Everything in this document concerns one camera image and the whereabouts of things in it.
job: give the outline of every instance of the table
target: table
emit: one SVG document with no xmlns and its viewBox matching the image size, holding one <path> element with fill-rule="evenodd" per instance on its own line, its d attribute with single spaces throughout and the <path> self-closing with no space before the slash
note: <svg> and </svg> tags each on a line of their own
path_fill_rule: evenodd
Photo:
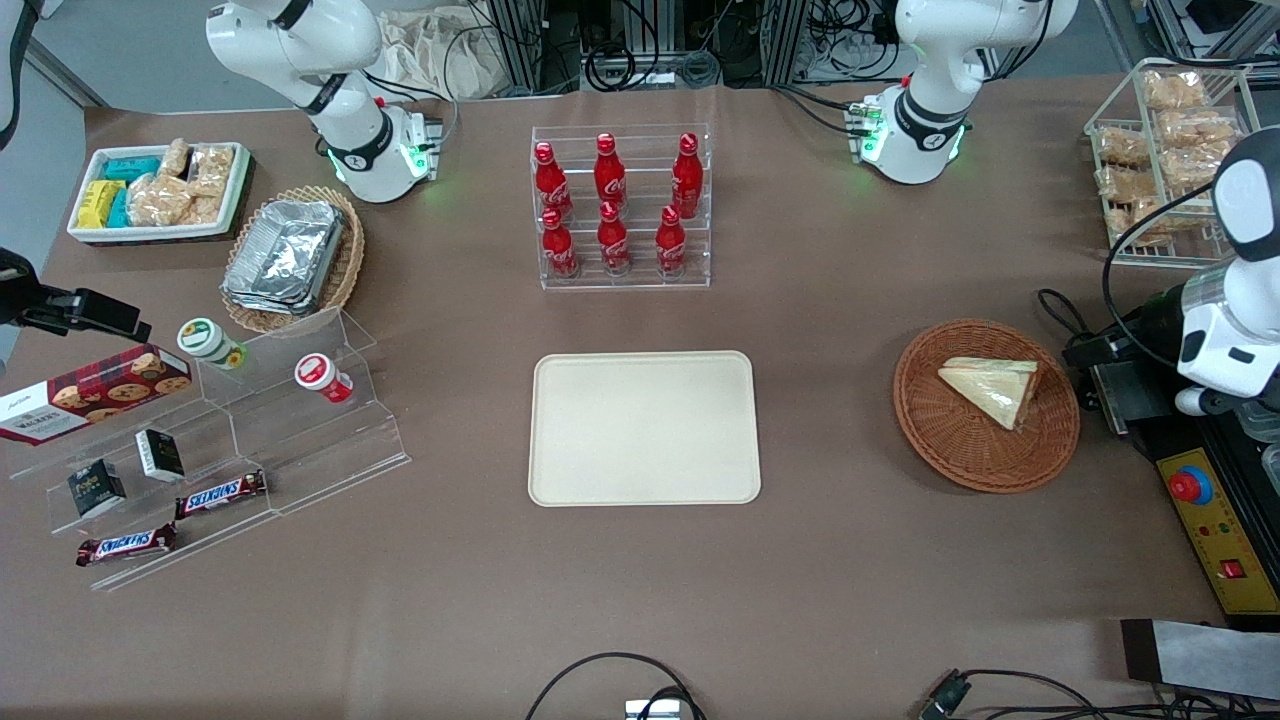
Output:
<svg viewBox="0 0 1280 720">
<path fill-rule="evenodd" d="M 713 717 L 904 717 L 952 666 L 1148 701 L 1123 682 L 1115 619 L 1220 620 L 1152 468 L 1085 416 L 1057 480 L 977 495 L 913 454 L 890 398 L 902 347 L 947 319 L 1057 347 L 1065 332 L 1036 288 L 1105 324 L 1105 234 L 1078 138 L 1116 82 L 988 87 L 960 158 L 924 187 L 852 167 L 837 135 L 767 91 L 467 104 L 439 182 L 360 206 L 369 254 L 348 310 L 381 343 L 376 383 L 413 462 L 108 594 L 47 537 L 42 491 L 3 483 L 0 707 L 12 720 L 520 717 L 556 671 L 603 650 L 668 661 Z M 530 127 L 695 118 L 717 145 L 712 288 L 543 292 Z M 238 140 L 260 163 L 251 208 L 334 184 L 297 111 L 92 111 L 87 127 L 91 150 Z M 142 306 L 164 343 L 193 315 L 224 316 L 227 251 L 61 236 L 44 279 Z M 1119 270 L 1119 302 L 1183 277 Z M 5 389 L 116 347 L 24 331 Z M 723 348 L 755 368 L 756 501 L 530 502 L 541 356 Z M 541 716 L 618 717 L 660 684 L 637 666 L 584 669 Z M 1005 703 L 1062 700 L 998 687 Z"/>
</svg>

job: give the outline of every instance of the round wicker tray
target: round wicker tray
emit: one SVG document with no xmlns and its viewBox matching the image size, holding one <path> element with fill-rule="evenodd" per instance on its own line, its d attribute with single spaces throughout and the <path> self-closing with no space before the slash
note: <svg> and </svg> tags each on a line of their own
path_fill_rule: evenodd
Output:
<svg viewBox="0 0 1280 720">
<path fill-rule="evenodd" d="M 298 187 L 294 190 L 285 190 L 284 192 L 276 195 L 268 202 L 275 200 L 300 200 L 302 202 L 315 202 L 324 201 L 342 209 L 347 215 L 347 223 L 342 228 L 342 238 L 338 251 L 334 254 L 333 265 L 329 266 L 329 277 L 325 279 L 324 292 L 320 296 L 320 306 L 316 309 L 324 310 L 325 307 L 340 307 L 347 304 L 351 299 L 351 292 L 356 288 L 356 277 L 360 274 L 360 264 L 365 259 L 365 229 L 360 224 L 360 217 L 356 215 L 356 209 L 352 208 L 351 201 L 343 197 L 339 192 L 329 190 L 328 187 Z M 244 236 L 248 234 L 250 225 L 257 219 L 259 213 L 268 202 L 253 210 L 253 215 L 244 223 L 241 228 L 239 234 L 236 237 L 236 245 L 232 247 L 230 258 L 227 260 L 227 266 L 236 261 L 236 255 L 239 252 L 241 246 L 244 243 Z M 242 328 L 251 329 L 253 332 L 266 333 L 271 331 L 280 329 L 301 316 L 288 315 L 284 313 L 264 313 L 262 310 L 250 310 L 247 307 L 241 307 L 232 302 L 227 296 L 223 296 L 223 305 L 227 306 L 227 311 L 230 314 L 232 319 L 236 320 Z"/>
<path fill-rule="evenodd" d="M 938 368 L 956 356 L 1039 363 L 1039 386 L 1021 429 L 1001 428 L 938 377 Z M 1052 480 L 1080 436 L 1075 392 L 1053 357 L 989 320 L 952 320 L 911 341 L 893 374 L 893 409 L 906 439 L 929 465 L 984 492 L 1023 492 Z"/>
</svg>

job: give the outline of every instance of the red emergency stop button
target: red emergency stop button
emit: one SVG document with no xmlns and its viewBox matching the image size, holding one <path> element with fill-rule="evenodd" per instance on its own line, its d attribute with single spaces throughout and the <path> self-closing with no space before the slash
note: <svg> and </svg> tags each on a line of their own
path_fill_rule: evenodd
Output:
<svg viewBox="0 0 1280 720">
<path fill-rule="evenodd" d="M 1240 565 L 1239 560 L 1224 560 L 1222 561 L 1222 577 L 1234 580 L 1236 578 L 1244 577 L 1244 565 Z"/>
<path fill-rule="evenodd" d="M 1194 465 L 1183 465 L 1169 478 L 1169 493 L 1183 502 L 1208 505 L 1213 500 L 1213 483 Z"/>
</svg>

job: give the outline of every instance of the white robotic arm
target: white robotic arm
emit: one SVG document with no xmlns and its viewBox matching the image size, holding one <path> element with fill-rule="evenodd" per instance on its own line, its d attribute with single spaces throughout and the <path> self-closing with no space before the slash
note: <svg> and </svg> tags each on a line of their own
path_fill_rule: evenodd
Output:
<svg viewBox="0 0 1280 720">
<path fill-rule="evenodd" d="M 357 197 L 396 200 L 428 177 L 422 115 L 380 108 L 358 77 L 381 51 L 378 20 L 360 0 L 228 3 L 209 12 L 205 35 L 229 70 L 311 115 Z"/>
<path fill-rule="evenodd" d="M 860 159 L 890 179 L 919 184 L 942 174 L 986 76 L 979 47 L 1056 37 L 1078 0 L 900 0 L 895 24 L 919 55 L 910 83 L 865 99 L 870 132 Z"/>
</svg>

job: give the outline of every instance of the yellow control panel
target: yellow control panel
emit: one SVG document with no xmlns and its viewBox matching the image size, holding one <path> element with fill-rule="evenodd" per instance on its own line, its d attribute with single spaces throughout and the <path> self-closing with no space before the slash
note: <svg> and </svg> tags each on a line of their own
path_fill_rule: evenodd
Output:
<svg viewBox="0 0 1280 720">
<path fill-rule="evenodd" d="M 1166 457 L 1156 468 L 1222 610 L 1230 615 L 1280 615 L 1280 598 L 1204 451 Z"/>
</svg>

